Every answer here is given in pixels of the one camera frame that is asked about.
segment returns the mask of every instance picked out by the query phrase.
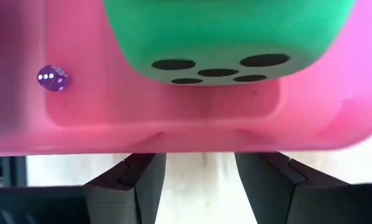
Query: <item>small die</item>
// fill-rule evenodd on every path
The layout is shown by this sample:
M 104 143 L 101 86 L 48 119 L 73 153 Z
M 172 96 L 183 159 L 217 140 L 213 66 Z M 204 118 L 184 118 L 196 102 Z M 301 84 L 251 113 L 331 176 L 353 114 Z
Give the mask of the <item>small die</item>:
M 37 76 L 38 82 L 47 90 L 63 91 L 70 83 L 68 75 L 53 65 L 42 68 Z

